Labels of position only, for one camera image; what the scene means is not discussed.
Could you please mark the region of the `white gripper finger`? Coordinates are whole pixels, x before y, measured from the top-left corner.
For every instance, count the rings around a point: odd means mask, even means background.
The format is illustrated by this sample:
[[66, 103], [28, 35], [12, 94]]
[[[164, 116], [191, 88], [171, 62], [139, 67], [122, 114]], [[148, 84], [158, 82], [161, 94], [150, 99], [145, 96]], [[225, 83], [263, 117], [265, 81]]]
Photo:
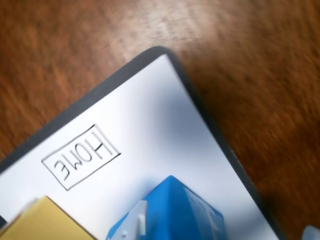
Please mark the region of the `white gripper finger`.
[[303, 230], [302, 240], [320, 240], [320, 229], [312, 225], [308, 225]]
[[148, 202], [140, 200], [132, 210], [129, 211], [127, 217], [121, 225], [122, 240], [139, 240], [140, 236], [146, 235]]

